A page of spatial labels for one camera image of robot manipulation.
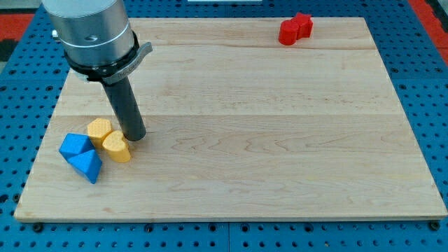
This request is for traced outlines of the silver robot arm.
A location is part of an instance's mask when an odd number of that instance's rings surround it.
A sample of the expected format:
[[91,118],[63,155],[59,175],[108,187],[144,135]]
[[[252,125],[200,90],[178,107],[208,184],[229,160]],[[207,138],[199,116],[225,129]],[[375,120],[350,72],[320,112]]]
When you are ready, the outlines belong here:
[[152,52],[132,31],[122,0],[43,0],[71,68],[89,81],[112,85]]

